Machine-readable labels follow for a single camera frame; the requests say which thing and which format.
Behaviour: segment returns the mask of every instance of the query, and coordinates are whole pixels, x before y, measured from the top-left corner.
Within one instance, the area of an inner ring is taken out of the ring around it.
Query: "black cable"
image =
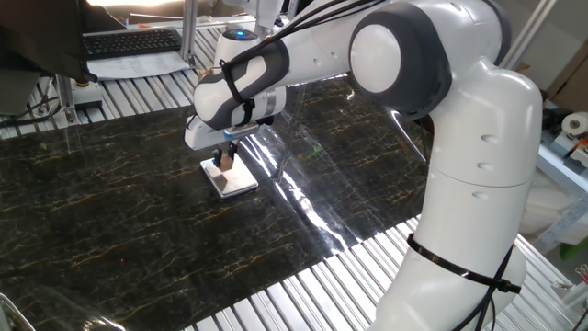
[[[321,22],[321,23],[319,23],[317,25],[321,25],[321,24],[324,24],[324,23],[329,23],[329,22],[334,21],[334,20],[339,19],[339,18],[344,18],[344,17],[352,16],[352,15],[357,14],[357,13],[363,11],[363,10],[370,9],[373,6],[377,6],[377,5],[381,4],[381,3],[383,3],[384,1],[386,1],[386,0],[378,0],[378,1],[376,1],[375,3],[373,3],[373,4],[369,5],[369,6],[365,6],[363,8],[359,8],[355,12],[351,12],[349,14],[341,15],[340,17],[333,17],[331,19],[327,19],[326,21],[323,21],[323,22]]]
[[[369,8],[371,8],[372,6],[377,6],[377,5],[379,5],[380,3],[382,3],[382,2],[384,2],[384,0],[377,0],[377,1],[375,1],[375,2],[374,2],[374,0],[367,0],[367,1],[357,1],[357,2],[355,2],[355,3],[353,3],[353,4],[347,5],[347,6],[345,6],[345,7],[341,7],[341,8],[339,8],[339,9],[335,9],[334,11],[332,11],[332,12],[330,12],[330,13],[328,13],[328,14],[325,14],[325,15],[324,15],[324,16],[322,16],[322,17],[317,17],[317,18],[315,18],[315,19],[314,19],[314,20],[312,20],[312,21],[309,21],[309,22],[307,22],[307,23],[304,23],[304,24],[302,24],[301,26],[297,27],[297,29],[307,29],[307,28],[314,28],[314,27],[316,27],[316,26],[319,26],[319,25],[321,25],[321,24],[324,24],[324,23],[328,23],[328,22],[334,21],[334,20],[336,20],[336,19],[339,19],[339,18],[344,18],[344,17],[348,17],[348,16],[351,16],[351,15],[354,15],[354,14],[356,14],[356,13],[359,13],[359,12],[363,11],[363,10],[369,9]],[[354,12],[351,12],[351,13],[346,13],[346,14],[343,14],[343,15],[341,15],[341,16],[339,16],[339,17],[333,17],[333,16],[335,16],[335,15],[342,14],[342,13],[344,13],[345,11],[348,11],[348,10],[350,10],[350,9],[353,9],[353,8],[355,8],[355,7],[358,7],[358,6],[363,6],[363,5],[369,5],[369,6],[365,6],[365,7],[363,7],[363,8],[359,8],[358,10],[356,10],[356,11],[354,11]]]
[[[513,253],[513,248],[511,247],[508,250],[506,257],[504,257],[503,263],[500,265],[500,267],[498,267],[498,270],[496,271],[496,274],[494,275],[494,277],[496,279],[500,279],[503,276],[504,271],[506,270],[506,266],[508,265],[508,261],[510,260],[512,253]],[[486,303],[492,299],[492,295],[494,294],[494,291],[496,291],[495,287],[493,287],[493,286],[488,287],[488,290],[486,291],[486,294],[484,294],[484,297],[481,299],[480,303],[478,303],[478,305],[474,308],[474,310],[471,311],[471,313],[469,313],[469,315],[458,326],[454,327],[452,329],[452,331],[460,331],[461,329],[466,327],[466,325],[468,325],[469,322],[471,322],[476,317],[476,315],[481,311],[482,307],[484,307],[486,305]]]
[[[50,119],[51,117],[53,117],[55,114],[57,114],[59,112],[59,110],[61,109],[61,106],[58,106],[54,111],[50,112],[49,114],[47,114],[47,115],[45,115],[43,117],[39,117],[39,118],[31,119],[31,120],[18,120],[21,117],[29,114],[30,111],[32,111],[33,109],[39,108],[42,105],[44,105],[46,103],[49,103],[49,102],[51,102],[53,100],[57,100],[57,99],[58,99],[58,97],[48,98],[47,100],[41,101],[39,104],[31,107],[30,109],[27,109],[26,111],[24,111],[24,112],[16,115],[15,117],[12,117],[12,118],[7,119],[7,120],[0,121],[0,129],[9,128],[9,127],[17,126],[17,125],[33,124],[33,123],[37,123],[37,122],[40,122],[40,121],[44,121],[46,119]]]
[[[577,331],[578,327],[580,327],[580,324],[583,322],[584,318],[586,318],[586,315],[588,314],[588,309],[586,309],[584,311],[584,314],[582,314],[582,317],[580,317],[580,321],[578,321],[578,323],[576,324],[576,326],[572,329],[572,331]]]
[[[496,326],[496,305],[494,305],[494,298],[490,298],[490,306],[492,307],[492,327],[490,331],[494,331],[494,327]]]
[[[331,18],[333,16],[339,15],[344,13],[345,11],[348,11],[350,9],[353,9],[355,7],[358,6],[362,6],[362,5],[366,5],[369,4],[371,2],[374,2],[374,0],[359,0],[354,2],[353,4],[341,7],[339,9],[335,9],[332,12],[329,12],[327,14],[324,14],[321,17],[316,17],[308,22],[306,22],[306,20],[308,20],[309,18],[313,17],[314,15],[324,11],[325,9],[328,9],[332,6],[336,6],[339,5],[345,1],[349,1],[349,0],[333,0],[332,2],[326,3],[324,5],[318,6],[317,8],[313,9],[311,12],[303,15],[302,17],[300,17],[299,19],[297,19],[296,21],[290,23],[288,26],[286,26],[285,28],[283,28],[282,30],[280,30],[278,33],[276,33],[274,36],[269,37],[264,39],[262,42],[260,42],[259,44],[257,44],[256,46],[252,47],[251,49],[244,51],[240,54],[238,54],[237,56],[235,56],[232,60],[230,60],[229,62],[226,63],[226,65],[229,65],[229,67],[234,66],[235,64],[238,64],[242,61],[248,61],[251,60],[252,58],[254,58],[255,56],[257,56],[257,54],[267,45],[269,45],[272,42],[275,42],[277,40],[281,40],[282,38],[294,33],[294,32],[298,32],[300,30],[303,29],[308,29],[308,28],[312,28],[314,26],[317,25],[317,23],[321,23],[322,21],[324,21],[325,19]]]

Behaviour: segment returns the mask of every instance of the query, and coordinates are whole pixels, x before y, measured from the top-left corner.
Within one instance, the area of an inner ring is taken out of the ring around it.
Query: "black marble surface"
[[[422,159],[348,78],[288,90],[240,148],[259,189],[229,200],[188,113],[0,142],[0,292],[37,330],[179,330],[422,208]]]

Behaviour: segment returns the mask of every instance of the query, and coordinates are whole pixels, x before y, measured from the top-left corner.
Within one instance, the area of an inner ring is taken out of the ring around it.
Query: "keyboard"
[[[179,51],[182,37],[175,29],[143,29],[84,36],[87,60]]]

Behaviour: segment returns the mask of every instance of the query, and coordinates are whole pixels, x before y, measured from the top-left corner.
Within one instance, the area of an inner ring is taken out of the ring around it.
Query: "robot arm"
[[[336,3],[327,9],[335,12],[360,1],[317,0],[300,16],[328,4]],[[225,68],[225,74],[201,81],[187,144],[198,149],[254,132],[283,108],[285,86],[349,71],[365,96],[403,117],[430,115],[435,141],[413,243],[466,272],[448,271],[412,245],[370,330],[477,329],[477,319],[467,317],[489,287],[471,276],[491,279],[504,268],[502,278],[521,285],[526,274],[516,248],[504,263],[535,171],[540,94],[522,75],[494,65],[509,40],[501,11],[492,4],[365,1],[362,7],[274,42],[221,39],[218,55],[225,61],[243,57],[237,54],[260,42],[268,46],[230,71]],[[253,100],[249,110],[238,98]],[[490,295],[496,314],[515,297]],[[480,310],[487,308],[488,303]],[[492,313],[486,314],[480,324],[490,318]],[[467,325],[457,328],[464,320]]]

